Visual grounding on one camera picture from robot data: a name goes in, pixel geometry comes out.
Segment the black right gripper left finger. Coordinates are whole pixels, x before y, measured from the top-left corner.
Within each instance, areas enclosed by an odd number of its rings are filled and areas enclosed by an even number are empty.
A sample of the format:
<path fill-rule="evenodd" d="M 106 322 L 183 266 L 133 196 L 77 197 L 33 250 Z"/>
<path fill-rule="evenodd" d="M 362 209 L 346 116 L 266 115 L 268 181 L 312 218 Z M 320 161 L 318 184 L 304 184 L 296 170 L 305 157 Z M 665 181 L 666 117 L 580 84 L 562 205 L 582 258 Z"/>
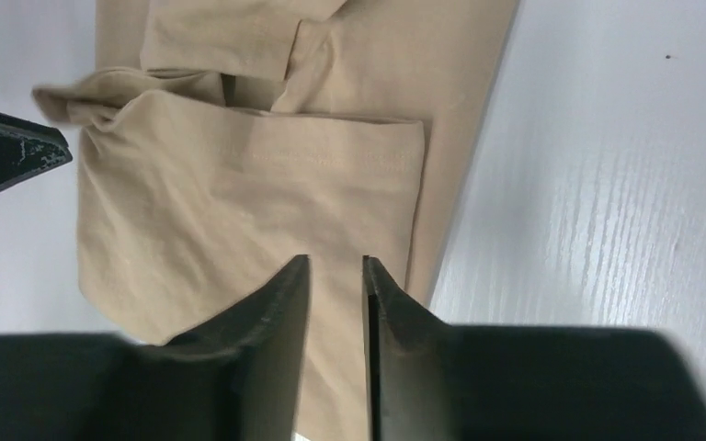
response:
<path fill-rule="evenodd" d="M 310 260 L 164 345 L 0 334 L 0 440 L 290 440 Z"/>

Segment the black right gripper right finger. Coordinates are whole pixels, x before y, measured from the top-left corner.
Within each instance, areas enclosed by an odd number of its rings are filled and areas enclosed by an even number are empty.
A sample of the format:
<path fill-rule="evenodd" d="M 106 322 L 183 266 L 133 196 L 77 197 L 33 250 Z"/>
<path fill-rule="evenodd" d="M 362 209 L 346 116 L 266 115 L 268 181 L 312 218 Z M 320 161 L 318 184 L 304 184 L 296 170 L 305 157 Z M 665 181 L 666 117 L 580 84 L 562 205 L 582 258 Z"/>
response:
<path fill-rule="evenodd" d="M 373 440 L 706 440 L 706 401 L 645 329 L 451 324 L 362 260 Z"/>

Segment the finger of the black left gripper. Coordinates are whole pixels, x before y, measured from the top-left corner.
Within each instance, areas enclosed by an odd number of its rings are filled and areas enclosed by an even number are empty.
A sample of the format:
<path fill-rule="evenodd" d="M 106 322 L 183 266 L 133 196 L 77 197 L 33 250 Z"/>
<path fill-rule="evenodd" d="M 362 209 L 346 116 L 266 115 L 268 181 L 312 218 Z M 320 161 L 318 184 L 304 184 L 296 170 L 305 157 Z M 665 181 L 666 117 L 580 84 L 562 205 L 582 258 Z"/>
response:
<path fill-rule="evenodd" d="M 72 160 L 59 130 L 0 113 L 0 192 Z"/>

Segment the beige t shirt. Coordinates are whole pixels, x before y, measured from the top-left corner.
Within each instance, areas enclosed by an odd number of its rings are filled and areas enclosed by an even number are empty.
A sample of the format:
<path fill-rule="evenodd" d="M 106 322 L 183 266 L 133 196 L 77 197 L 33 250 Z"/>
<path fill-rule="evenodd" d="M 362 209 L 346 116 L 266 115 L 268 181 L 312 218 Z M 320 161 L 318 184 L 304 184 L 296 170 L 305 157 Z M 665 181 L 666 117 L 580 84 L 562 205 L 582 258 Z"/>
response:
<path fill-rule="evenodd" d="M 100 1 L 79 128 L 82 294 L 161 344 L 312 261 L 297 432 L 368 438 L 361 260 L 427 303 L 514 1 Z"/>

